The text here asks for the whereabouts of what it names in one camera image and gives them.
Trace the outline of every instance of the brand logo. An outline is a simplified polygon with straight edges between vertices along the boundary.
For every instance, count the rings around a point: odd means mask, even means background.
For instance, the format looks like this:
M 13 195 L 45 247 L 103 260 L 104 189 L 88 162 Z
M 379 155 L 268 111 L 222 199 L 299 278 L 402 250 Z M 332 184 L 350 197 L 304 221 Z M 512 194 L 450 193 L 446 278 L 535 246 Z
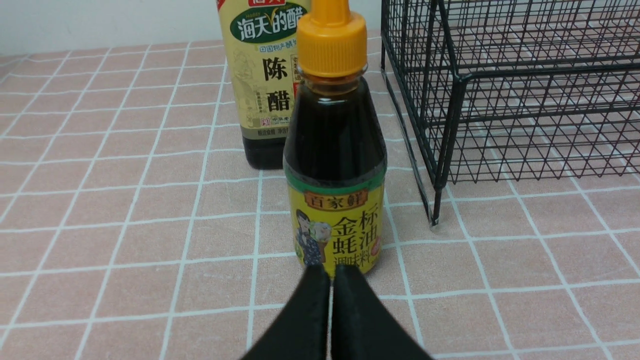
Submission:
M 367 203 L 369 191 L 362 189 L 344 195 L 321 195 L 305 192 L 305 202 L 310 208 L 323 211 L 344 211 L 359 208 Z
M 249 0 L 249 4 L 260 0 Z M 284 3 L 284 0 L 273 0 Z M 296 33 L 298 20 L 307 13 L 306 9 L 294 3 L 250 8 L 231 22 L 231 34 L 248 44 L 266 44 L 287 38 Z
M 287 0 L 249 0 L 249 7 L 284 5 Z

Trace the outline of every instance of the table surface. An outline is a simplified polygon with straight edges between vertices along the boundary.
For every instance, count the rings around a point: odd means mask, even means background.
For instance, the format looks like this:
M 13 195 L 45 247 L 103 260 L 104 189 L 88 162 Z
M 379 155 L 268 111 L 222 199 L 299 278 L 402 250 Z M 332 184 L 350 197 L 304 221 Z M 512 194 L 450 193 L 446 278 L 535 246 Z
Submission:
M 369 35 L 388 310 L 435 358 L 636 360 L 640 177 L 450 184 L 430 229 Z M 220 42 L 0 57 L 0 358 L 240 357 L 302 267 L 237 121 Z

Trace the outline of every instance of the bottle shoulder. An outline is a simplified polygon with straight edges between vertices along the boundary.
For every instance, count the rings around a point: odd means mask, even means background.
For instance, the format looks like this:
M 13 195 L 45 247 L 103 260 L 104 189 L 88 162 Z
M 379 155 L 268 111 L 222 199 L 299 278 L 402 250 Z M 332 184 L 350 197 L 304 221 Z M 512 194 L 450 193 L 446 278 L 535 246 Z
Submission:
M 318 184 L 346 184 L 387 167 L 380 123 L 362 78 L 349 93 L 326 96 L 301 85 L 285 143 L 285 166 Z

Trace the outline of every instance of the black wire rack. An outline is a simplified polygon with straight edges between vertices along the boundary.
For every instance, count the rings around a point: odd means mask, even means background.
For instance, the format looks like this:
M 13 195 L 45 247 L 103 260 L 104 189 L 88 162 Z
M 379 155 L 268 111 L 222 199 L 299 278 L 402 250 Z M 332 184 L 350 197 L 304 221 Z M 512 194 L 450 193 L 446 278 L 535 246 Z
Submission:
M 447 181 L 640 172 L 640 0 L 383 0 L 381 27 L 432 225 Z

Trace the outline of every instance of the yellow label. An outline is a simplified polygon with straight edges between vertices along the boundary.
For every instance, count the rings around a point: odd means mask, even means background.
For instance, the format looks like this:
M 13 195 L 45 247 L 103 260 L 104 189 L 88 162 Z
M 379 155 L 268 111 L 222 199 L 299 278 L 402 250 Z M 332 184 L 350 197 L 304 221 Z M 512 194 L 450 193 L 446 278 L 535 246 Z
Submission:
M 287 136 L 301 81 L 296 29 L 311 0 L 218 0 L 243 136 Z
M 296 255 L 303 265 L 322 263 L 331 278 L 339 264 L 362 273 L 382 249 L 384 172 L 344 189 L 308 186 L 287 172 Z

